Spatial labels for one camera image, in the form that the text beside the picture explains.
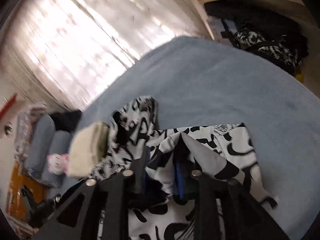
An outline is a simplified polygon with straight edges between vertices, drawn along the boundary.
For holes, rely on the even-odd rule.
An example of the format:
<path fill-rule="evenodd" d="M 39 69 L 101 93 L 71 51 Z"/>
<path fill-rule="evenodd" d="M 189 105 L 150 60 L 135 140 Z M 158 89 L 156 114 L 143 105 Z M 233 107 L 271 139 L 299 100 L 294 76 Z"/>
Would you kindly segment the pink white plush cat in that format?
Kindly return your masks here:
<path fill-rule="evenodd" d="M 68 154 L 51 154 L 47 157 L 49 173 L 60 176 L 67 172 Z"/>

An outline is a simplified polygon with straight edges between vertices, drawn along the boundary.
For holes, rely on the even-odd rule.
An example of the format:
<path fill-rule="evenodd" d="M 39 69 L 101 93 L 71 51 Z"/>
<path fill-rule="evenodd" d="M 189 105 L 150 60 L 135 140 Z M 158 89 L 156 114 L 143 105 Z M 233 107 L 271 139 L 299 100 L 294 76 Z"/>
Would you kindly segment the floral folded quilt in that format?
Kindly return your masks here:
<path fill-rule="evenodd" d="M 47 106 L 44 102 L 27 105 L 17 115 L 17 131 L 14 141 L 15 159 L 24 162 L 27 158 L 34 127 L 39 119 L 47 113 Z"/>

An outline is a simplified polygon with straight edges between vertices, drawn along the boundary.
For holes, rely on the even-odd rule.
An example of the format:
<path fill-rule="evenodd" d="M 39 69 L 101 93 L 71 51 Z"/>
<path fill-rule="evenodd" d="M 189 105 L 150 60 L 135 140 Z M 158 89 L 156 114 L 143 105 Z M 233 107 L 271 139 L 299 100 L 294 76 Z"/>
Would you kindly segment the wooden bookshelf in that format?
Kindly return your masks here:
<path fill-rule="evenodd" d="M 210 18 L 208 8 L 217 5 L 218 2 L 223 5 L 239 5 L 241 2 L 247 2 L 250 6 L 272 10 L 298 22 L 303 34 L 309 39 L 319 38 L 319 25 L 303 0 L 197 0 L 206 22 Z"/>

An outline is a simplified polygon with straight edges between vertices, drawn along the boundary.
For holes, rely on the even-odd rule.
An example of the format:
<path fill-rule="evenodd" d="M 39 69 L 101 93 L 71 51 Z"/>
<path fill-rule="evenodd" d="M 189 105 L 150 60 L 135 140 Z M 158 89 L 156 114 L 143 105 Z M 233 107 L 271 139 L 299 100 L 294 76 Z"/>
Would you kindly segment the black garment at bedhead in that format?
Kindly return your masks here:
<path fill-rule="evenodd" d="M 81 119 L 82 111 L 76 110 L 71 112 L 53 113 L 50 118 L 53 120 L 56 131 L 73 132 Z"/>

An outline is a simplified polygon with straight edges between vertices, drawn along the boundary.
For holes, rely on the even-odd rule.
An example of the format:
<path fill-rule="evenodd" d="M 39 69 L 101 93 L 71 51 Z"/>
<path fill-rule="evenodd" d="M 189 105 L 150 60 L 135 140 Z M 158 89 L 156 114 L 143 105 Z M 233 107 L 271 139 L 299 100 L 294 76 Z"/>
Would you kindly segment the cream folded garment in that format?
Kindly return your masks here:
<path fill-rule="evenodd" d="M 68 154 L 67 176 L 80 179 L 90 174 L 103 158 L 109 127 L 97 121 L 73 137 Z"/>

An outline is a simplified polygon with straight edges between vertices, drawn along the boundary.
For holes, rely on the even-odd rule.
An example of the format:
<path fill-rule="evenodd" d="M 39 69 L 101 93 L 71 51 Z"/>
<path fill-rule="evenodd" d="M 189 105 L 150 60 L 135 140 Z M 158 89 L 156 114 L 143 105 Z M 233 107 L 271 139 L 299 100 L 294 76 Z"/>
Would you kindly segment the blue fleece bed blanket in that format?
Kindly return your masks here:
<path fill-rule="evenodd" d="M 244 123 L 272 216 L 301 239 L 319 213 L 319 98 L 274 64 L 223 44 L 181 36 L 154 49 L 84 110 L 77 129 L 149 95 L 161 129 Z"/>

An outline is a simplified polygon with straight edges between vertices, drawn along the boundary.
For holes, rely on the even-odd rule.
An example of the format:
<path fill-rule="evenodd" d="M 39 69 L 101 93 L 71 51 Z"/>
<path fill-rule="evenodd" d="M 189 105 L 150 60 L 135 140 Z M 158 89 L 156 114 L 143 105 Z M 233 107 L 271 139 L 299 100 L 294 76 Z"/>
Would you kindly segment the black clothes pile by shelf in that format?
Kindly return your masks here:
<path fill-rule="evenodd" d="M 262 57 L 292 76 L 299 73 L 309 52 L 308 38 L 296 21 L 257 5 L 218 1 L 205 4 L 204 8 L 209 16 L 222 21 L 223 37 L 235 48 Z"/>

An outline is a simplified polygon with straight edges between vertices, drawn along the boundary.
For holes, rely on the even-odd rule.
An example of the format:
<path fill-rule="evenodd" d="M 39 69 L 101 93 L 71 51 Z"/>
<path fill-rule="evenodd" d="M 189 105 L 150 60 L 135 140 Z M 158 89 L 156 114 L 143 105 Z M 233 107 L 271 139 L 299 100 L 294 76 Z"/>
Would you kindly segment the red wall shelf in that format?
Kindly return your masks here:
<path fill-rule="evenodd" d="M 18 94 L 14 93 L 13 96 L 9 100 L 7 100 L 6 103 L 1 107 L 1 111 L 0 111 L 1 121 L 6 115 L 6 113 L 8 112 L 8 110 L 16 103 L 17 97 L 18 97 Z"/>

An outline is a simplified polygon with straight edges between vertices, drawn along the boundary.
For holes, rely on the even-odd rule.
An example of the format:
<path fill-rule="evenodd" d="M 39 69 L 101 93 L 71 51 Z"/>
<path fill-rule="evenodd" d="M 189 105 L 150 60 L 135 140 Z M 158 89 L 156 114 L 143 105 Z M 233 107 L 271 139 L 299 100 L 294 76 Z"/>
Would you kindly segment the white patterned curtain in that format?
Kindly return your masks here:
<path fill-rule="evenodd" d="M 18 0 L 1 33 L 1 73 L 31 102 L 84 109 L 144 54 L 208 37 L 197 0 Z"/>

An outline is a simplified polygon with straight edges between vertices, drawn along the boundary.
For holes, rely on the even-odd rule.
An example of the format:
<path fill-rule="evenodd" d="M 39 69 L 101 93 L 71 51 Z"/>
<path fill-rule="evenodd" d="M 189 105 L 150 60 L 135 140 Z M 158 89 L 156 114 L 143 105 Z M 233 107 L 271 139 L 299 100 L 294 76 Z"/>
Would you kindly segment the black white graffiti hoodie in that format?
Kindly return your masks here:
<path fill-rule="evenodd" d="M 129 239 L 192 239 L 198 169 L 217 181 L 236 180 L 264 208 L 278 202 L 263 187 L 245 124 L 157 128 L 157 101 L 141 96 L 111 115 L 99 180 L 142 159 L 142 194 L 129 211 Z"/>

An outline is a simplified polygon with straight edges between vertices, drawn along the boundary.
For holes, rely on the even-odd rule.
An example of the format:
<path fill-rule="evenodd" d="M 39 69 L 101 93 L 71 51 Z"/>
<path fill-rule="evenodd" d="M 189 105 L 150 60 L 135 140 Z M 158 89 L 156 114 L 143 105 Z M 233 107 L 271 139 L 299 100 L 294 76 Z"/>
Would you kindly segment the blue pillow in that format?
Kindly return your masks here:
<path fill-rule="evenodd" d="M 41 182 L 44 185 L 55 188 L 62 185 L 67 173 L 71 137 L 66 131 L 55 132 L 41 175 Z"/>
<path fill-rule="evenodd" d="M 29 176 L 36 180 L 41 178 L 54 134 L 52 118 L 48 114 L 43 115 L 35 126 L 28 157 L 24 162 Z"/>

